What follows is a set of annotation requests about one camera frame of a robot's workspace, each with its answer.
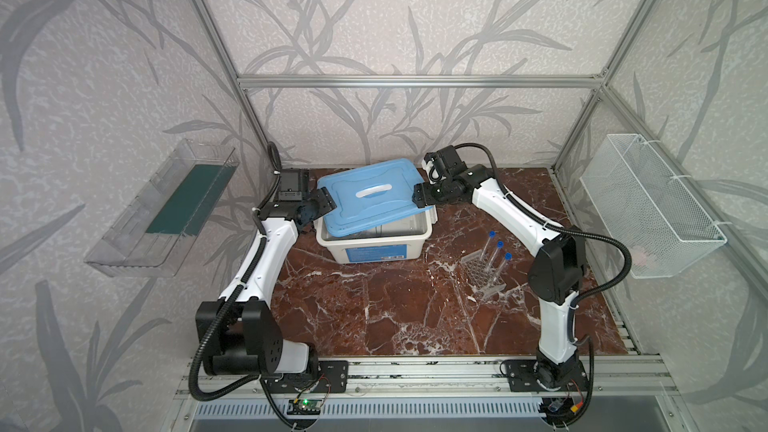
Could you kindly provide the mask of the blue plastic lid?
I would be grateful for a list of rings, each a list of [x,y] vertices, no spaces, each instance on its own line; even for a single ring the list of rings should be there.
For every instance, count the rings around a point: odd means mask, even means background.
[[[323,217],[333,237],[346,237],[422,211],[413,201],[424,178],[408,159],[395,159],[346,170],[318,179],[336,208]]]

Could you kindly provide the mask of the white plastic tub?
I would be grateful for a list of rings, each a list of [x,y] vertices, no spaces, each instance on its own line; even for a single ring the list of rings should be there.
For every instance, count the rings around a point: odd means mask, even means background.
[[[437,210],[429,207],[407,218],[345,237],[334,237],[324,219],[314,222],[317,242],[339,264],[414,260],[421,256],[437,222]]]

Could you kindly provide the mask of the blue capped test tube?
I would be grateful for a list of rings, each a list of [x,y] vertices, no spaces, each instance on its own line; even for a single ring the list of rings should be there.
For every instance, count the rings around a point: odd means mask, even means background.
[[[489,258],[491,258],[495,253],[496,249],[497,249],[497,232],[490,231],[482,251],[482,259],[488,260]]]
[[[497,259],[499,258],[499,256],[501,255],[501,253],[503,251],[503,247],[504,247],[504,242],[503,241],[498,241],[496,246],[495,246],[495,248],[492,250],[492,252],[491,252],[491,254],[489,256],[489,259],[488,259],[488,262],[487,262],[487,269],[488,270],[493,270],[494,269],[494,264],[497,261]]]

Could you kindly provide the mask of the clear test tube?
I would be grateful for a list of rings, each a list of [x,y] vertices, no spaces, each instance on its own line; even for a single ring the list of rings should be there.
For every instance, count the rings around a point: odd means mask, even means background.
[[[500,265],[496,269],[496,278],[497,279],[500,279],[502,274],[507,271],[507,269],[509,268],[509,265],[511,263],[512,258],[513,258],[513,255],[511,253],[506,252],[504,254],[504,257],[503,257]]]

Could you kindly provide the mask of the clear test tube rack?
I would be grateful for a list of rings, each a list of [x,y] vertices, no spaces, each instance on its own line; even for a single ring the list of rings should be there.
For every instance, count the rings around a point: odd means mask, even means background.
[[[472,297],[479,302],[489,301],[502,292],[506,283],[496,268],[487,268],[482,251],[474,251],[459,261],[460,272],[472,290]]]

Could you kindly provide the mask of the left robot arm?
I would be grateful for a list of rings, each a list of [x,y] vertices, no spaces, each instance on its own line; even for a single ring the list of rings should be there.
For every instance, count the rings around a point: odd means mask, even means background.
[[[311,188],[307,169],[282,166],[277,145],[267,154],[274,182],[252,210],[253,242],[232,281],[195,314],[199,345],[188,374],[197,401],[220,399],[254,381],[287,377],[301,388],[320,380],[313,345],[284,338],[270,309],[288,253],[300,232],[336,209],[326,188]]]

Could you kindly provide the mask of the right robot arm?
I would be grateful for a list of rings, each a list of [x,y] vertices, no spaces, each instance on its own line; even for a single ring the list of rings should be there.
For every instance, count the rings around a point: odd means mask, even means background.
[[[533,257],[528,285],[539,300],[540,339],[533,381],[557,391],[582,374],[575,338],[575,312],[580,303],[621,283],[633,260],[619,240],[577,227],[566,228],[524,202],[501,179],[491,151],[479,143],[449,145],[422,160],[427,181],[414,186],[413,202],[423,208],[466,202],[492,216],[511,232]],[[582,292],[587,240],[620,252],[623,263],[615,277]]]

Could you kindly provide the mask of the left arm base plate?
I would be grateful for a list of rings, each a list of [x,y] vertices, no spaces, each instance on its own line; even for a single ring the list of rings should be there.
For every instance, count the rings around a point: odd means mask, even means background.
[[[349,377],[346,360],[310,361],[302,373],[282,374],[266,379],[267,389],[277,394],[344,393]]]

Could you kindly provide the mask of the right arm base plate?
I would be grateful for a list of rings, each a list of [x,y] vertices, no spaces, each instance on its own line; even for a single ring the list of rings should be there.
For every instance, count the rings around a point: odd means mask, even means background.
[[[544,359],[510,359],[502,362],[501,371],[511,392],[585,392],[588,388],[588,373],[578,359],[563,364]]]

